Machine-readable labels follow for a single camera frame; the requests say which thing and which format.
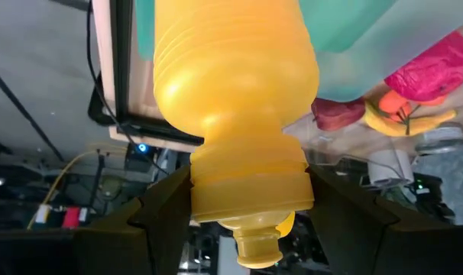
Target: yellow plastic bottle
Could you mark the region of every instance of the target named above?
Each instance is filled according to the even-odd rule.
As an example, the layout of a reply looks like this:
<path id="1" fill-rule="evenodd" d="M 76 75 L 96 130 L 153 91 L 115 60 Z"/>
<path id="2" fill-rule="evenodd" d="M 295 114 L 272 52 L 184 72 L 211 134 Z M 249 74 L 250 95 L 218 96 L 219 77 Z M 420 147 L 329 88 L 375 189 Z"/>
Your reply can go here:
<path id="1" fill-rule="evenodd" d="M 191 155 L 193 218 L 233 230 L 241 265 L 273 265 L 276 227 L 313 204 L 304 153 L 281 131 L 319 84 L 298 0 L 156 0 L 155 15 L 157 104 L 205 138 Z"/>

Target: teal plastic container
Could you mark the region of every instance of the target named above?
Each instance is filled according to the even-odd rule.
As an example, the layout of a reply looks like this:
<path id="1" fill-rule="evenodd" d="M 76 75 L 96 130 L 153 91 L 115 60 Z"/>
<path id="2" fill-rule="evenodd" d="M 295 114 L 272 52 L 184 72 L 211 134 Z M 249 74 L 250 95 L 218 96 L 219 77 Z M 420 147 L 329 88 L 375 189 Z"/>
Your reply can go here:
<path id="1" fill-rule="evenodd" d="M 318 97 L 349 102 L 463 25 L 463 0 L 299 0 Z M 154 55 L 154 0 L 136 0 L 138 49 Z"/>

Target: yellow toy banana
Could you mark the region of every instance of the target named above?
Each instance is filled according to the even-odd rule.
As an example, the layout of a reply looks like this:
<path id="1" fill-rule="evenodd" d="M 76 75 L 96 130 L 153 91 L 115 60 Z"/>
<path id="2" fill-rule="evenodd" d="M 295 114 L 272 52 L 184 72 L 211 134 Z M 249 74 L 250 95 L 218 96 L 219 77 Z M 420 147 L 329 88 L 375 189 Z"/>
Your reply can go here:
<path id="1" fill-rule="evenodd" d="M 433 115 L 425 118 L 411 118 L 410 132 L 406 132 L 406 125 L 385 119 L 370 103 L 365 102 L 366 112 L 364 121 L 369 127 L 390 137 L 406 137 L 421 134 L 425 131 L 437 128 L 444 121 L 453 119 L 456 116 L 455 110 L 444 112 L 440 115 Z"/>

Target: blue light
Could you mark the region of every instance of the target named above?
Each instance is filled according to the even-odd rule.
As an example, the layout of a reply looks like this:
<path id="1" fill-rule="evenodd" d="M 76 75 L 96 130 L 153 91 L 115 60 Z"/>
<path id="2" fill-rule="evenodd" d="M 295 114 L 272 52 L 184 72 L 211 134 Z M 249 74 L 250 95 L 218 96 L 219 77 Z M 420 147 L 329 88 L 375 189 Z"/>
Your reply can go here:
<path id="1" fill-rule="evenodd" d="M 141 153 L 147 153 L 148 152 L 148 145 L 146 145 L 146 144 L 139 144 L 137 146 L 137 148 Z"/>

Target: black cable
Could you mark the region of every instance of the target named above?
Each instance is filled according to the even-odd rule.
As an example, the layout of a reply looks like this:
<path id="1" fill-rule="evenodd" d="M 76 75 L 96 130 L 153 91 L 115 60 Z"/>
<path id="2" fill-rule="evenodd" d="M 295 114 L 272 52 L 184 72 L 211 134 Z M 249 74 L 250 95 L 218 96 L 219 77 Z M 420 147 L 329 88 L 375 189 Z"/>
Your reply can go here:
<path id="1" fill-rule="evenodd" d="M 87 53 L 87 64 L 89 65 L 89 70 L 91 72 L 91 77 L 92 80 L 94 81 L 94 85 L 96 88 L 96 91 L 99 95 L 99 98 L 101 99 L 102 104 L 106 107 L 108 110 L 109 116 L 111 119 L 115 122 L 116 127 L 119 128 L 119 130 L 125 134 L 126 138 L 128 139 L 128 142 L 133 146 L 133 148 L 136 150 L 138 147 L 137 144 L 133 141 L 133 138 L 131 138 L 130 134 L 121 126 L 119 123 L 118 119 L 116 119 L 115 113 L 112 111 L 112 109 L 109 107 L 106 99 L 104 98 L 104 94 L 102 92 L 102 88 L 98 85 L 97 78 L 96 78 L 96 73 L 94 72 L 94 66 L 92 65 L 92 57 L 91 57 L 91 11 L 92 11 L 92 0 L 89 0 L 89 4 L 87 5 L 87 18 L 86 18 L 86 53 Z M 162 169 L 162 167 L 158 166 L 157 163 L 153 159 L 151 159 L 149 156 L 144 155 L 144 157 L 152 163 L 160 172 L 168 175 L 169 173 Z"/>
<path id="2" fill-rule="evenodd" d="M 40 138 L 43 140 L 43 142 L 53 151 L 55 156 L 60 161 L 65 161 L 62 157 L 62 154 L 57 150 L 57 148 L 51 143 L 50 139 L 48 136 L 41 130 L 40 125 L 36 123 L 36 121 L 31 117 L 30 113 L 26 110 L 26 108 L 23 106 L 23 104 L 19 101 L 19 99 L 16 97 L 16 95 L 9 89 L 8 85 L 4 82 L 4 80 L 0 76 L 0 89 L 3 91 L 3 93 L 11 100 L 12 104 L 16 106 L 18 111 L 26 118 L 26 120 L 29 121 L 31 127 L 38 133 Z"/>

